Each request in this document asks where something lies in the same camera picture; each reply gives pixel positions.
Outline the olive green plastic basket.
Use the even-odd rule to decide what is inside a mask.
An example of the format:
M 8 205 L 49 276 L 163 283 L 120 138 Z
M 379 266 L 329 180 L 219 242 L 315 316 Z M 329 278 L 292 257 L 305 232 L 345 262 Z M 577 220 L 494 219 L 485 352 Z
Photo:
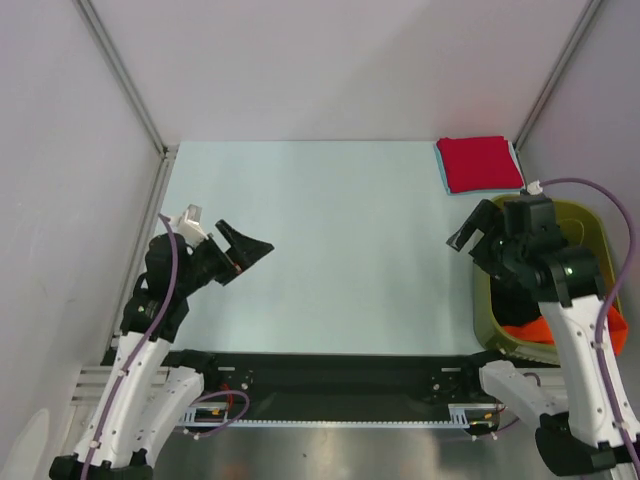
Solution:
M 611 290 L 616 274 L 600 218 L 587 207 L 572 201 L 557 200 L 555 209 L 557 223 L 568 243 L 592 251 L 599 261 L 605 287 Z M 480 345 L 486 350 L 500 351 L 518 361 L 557 366 L 559 359 L 553 345 L 519 340 L 497 323 L 491 308 L 491 279 L 480 267 L 473 267 L 473 329 Z

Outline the left aluminium corner post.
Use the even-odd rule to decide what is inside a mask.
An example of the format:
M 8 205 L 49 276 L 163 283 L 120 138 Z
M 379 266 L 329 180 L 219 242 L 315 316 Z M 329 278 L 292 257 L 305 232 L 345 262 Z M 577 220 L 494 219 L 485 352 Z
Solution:
M 78 11 L 89 35 L 92 37 L 99 53 L 103 57 L 109 71 L 116 81 L 126 103 L 140 124 L 145 137 L 151 144 L 155 153 L 160 158 L 163 158 L 168 147 L 162 140 L 159 130 L 151 117 L 142 95 L 135 85 L 135 82 L 118 51 L 118 48 L 100 18 L 96 7 L 93 2 L 89 0 L 73 0 L 72 3 Z

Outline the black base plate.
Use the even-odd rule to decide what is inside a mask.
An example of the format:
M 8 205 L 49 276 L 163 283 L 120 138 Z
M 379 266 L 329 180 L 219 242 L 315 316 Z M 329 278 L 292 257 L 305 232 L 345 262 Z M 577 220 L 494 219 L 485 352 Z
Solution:
M 448 404 L 499 404 L 480 388 L 480 358 L 215 353 L 205 390 L 233 390 L 232 413 L 251 418 L 416 419 Z

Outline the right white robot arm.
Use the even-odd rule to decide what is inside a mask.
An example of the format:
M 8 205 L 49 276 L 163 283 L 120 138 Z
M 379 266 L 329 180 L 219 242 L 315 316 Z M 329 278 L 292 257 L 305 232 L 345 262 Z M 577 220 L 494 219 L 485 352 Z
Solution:
M 639 421 L 630 407 L 606 332 L 605 283 L 595 254 L 573 245 L 553 201 L 522 196 L 478 203 L 447 244 L 462 250 L 475 234 L 474 264 L 492 279 L 523 287 L 550 327 L 566 398 L 557 400 L 508 360 L 495 356 L 461 376 L 473 401 L 505 404 L 534 433 L 546 467 L 559 477 L 639 464 Z

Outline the right aluminium corner post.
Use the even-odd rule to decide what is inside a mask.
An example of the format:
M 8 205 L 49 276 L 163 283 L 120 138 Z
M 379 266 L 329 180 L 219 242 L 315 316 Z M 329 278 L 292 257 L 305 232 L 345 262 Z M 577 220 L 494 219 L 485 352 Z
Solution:
M 562 47 L 558 58 L 547 76 L 541 91 L 536 97 L 515 137 L 513 144 L 517 152 L 521 151 L 525 146 L 537 121 L 541 117 L 561 80 L 568 71 L 571 62 L 574 60 L 574 57 L 577 55 L 580 47 L 586 41 L 586 38 L 597 22 L 599 15 L 607 4 L 608 1 L 605 0 L 589 0 L 586 2 L 583 10 L 578 16 L 575 26 L 572 28 L 567 41 Z

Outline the orange t shirt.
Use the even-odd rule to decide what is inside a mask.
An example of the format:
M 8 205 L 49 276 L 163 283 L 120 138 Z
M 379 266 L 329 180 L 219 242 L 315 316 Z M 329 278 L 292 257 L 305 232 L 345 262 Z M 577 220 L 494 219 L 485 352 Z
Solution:
M 607 326 L 613 346 L 614 354 L 620 355 L 626 345 L 629 326 L 619 311 L 612 306 L 607 316 Z M 522 326 L 505 325 L 503 329 L 511 336 L 532 343 L 553 345 L 554 340 L 551 330 L 541 315 L 531 321 L 525 322 Z

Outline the black t shirt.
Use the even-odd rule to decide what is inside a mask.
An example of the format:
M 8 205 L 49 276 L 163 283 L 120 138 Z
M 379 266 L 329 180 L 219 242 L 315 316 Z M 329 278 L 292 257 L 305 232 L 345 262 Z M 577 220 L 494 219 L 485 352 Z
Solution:
M 491 279 L 490 294 L 494 318 L 501 326 L 522 327 L 541 316 L 538 304 L 519 284 L 509 286 Z

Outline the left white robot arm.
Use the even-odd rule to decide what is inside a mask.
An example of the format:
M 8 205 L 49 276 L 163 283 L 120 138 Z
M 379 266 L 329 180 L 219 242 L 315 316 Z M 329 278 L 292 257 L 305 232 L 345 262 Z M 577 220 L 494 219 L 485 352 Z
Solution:
M 52 479 L 150 479 L 158 454 L 196 401 L 239 396 L 242 407 L 250 404 L 244 391 L 222 389 L 215 357 L 206 352 L 179 352 L 158 393 L 152 383 L 189 313 L 189 296 L 211 282 L 228 285 L 274 247 L 220 220 L 216 228 L 229 244 L 223 250 L 196 220 L 159 219 L 166 231 L 148 244 L 101 398 L 73 452 L 54 458 Z

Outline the aluminium corner post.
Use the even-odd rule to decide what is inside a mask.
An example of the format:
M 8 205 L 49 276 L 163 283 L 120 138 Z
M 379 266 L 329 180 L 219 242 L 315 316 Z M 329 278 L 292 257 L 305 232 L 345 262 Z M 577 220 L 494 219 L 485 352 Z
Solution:
M 574 57 L 577 55 L 580 47 L 586 41 L 586 38 L 597 22 L 599 15 L 607 4 L 608 1 L 605 0 L 589 0 L 586 2 L 583 10 L 578 16 L 575 26 L 572 28 L 567 41 L 562 47 L 558 58 L 547 76 L 541 91 L 536 97 L 515 137 L 513 144 L 517 152 L 521 151 L 525 146 L 537 121 L 541 117 L 561 80 L 568 71 L 571 62 L 574 60 Z
M 140 124 L 145 137 L 151 144 L 155 153 L 160 158 L 163 158 L 168 147 L 162 140 L 159 130 L 151 117 L 142 95 L 135 85 L 135 82 L 118 51 L 118 48 L 100 18 L 96 7 L 93 2 L 89 0 L 73 0 L 72 3 L 78 11 L 89 35 L 92 37 L 99 53 L 103 57 L 109 71 L 116 81 L 126 103 Z

